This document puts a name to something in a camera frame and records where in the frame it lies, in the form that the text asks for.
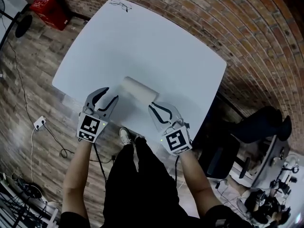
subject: black pants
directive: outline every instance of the black pants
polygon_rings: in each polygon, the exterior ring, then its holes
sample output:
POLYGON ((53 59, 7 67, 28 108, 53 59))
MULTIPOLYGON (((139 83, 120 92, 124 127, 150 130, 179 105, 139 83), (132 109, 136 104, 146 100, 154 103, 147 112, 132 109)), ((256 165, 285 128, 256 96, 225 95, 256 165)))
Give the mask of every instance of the black pants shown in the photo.
POLYGON ((143 138, 136 139, 139 172, 133 162, 134 149, 124 146, 106 184, 105 227, 179 224, 188 218, 179 206, 174 179, 143 138))

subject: white table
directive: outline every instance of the white table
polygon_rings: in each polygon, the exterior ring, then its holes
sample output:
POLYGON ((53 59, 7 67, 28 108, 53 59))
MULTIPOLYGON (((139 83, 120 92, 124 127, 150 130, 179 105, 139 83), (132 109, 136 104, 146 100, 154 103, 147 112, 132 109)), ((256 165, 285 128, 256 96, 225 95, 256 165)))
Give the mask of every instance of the white table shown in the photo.
POLYGON ((121 87, 129 76, 160 93, 190 123, 194 139, 223 77, 226 62, 190 33, 166 18, 124 1, 110 0, 92 17, 67 52, 53 86, 84 103, 96 89, 110 87, 98 103, 119 102, 111 120, 148 139, 157 130, 147 106, 121 87))

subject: metal stand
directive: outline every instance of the metal stand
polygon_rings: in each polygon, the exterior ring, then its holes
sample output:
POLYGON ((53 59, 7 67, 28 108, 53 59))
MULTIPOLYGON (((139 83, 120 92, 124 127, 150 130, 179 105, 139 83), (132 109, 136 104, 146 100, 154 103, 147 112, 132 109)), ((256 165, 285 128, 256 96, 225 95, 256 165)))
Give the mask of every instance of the metal stand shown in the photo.
POLYGON ((15 18, 13 18, 12 16, 8 15, 7 13, 5 13, 4 11, 0 10, 0 14, 4 15, 5 17, 9 18, 13 23, 16 23, 18 26, 16 28, 16 32, 15 32, 15 36, 17 38, 22 37, 25 32, 27 32, 27 30, 29 29, 33 17, 31 15, 27 15, 25 16, 20 22, 17 21, 15 18))

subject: white wall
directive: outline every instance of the white wall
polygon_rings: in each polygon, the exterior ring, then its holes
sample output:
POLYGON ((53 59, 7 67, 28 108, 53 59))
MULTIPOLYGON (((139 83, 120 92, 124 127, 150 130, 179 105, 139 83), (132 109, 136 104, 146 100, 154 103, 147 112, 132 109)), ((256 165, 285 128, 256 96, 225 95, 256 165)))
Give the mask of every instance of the white wall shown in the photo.
MULTIPOLYGON (((5 12, 12 16, 15 17, 18 12, 21 12, 24 7, 27 5, 27 2, 25 0, 3 0, 5 4, 5 12)), ((3 18, 3 23, 6 28, 11 24, 11 20, 5 17, 4 15, 2 16, 3 18)), ((2 40, 3 36, 5 34, 5 28, 2 24, 2 19, 0 19, 0 41, 2 40)))
POLYGON ((287 199, 286 206, 291 207, 291 216, 286 224, 280 226, 280 228, 288 228, 295 223, 295 218, 301 212, 301 208, 304 204, 304 156, 298 155, 300 159, 300 170, 297 174, 293 174, 298 179, 297 183, 290 183, 291 188, 290 196, 287 199))

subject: brick wall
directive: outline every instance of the brick wall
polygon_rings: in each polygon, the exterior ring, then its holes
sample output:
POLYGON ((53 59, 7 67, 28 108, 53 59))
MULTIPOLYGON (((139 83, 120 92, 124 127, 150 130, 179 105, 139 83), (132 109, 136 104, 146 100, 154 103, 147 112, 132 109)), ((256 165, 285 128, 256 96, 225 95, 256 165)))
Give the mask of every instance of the brick wall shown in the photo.
MULTIPOLYGON (((72 11, 93 16, 107 0, 66 1, 72 11)), ((183 27, 226 60, 219 90, 245 115, 265 105, 290 115, 290 143, 304 153, 304 41, 283 0, 129 1, 183 27)))

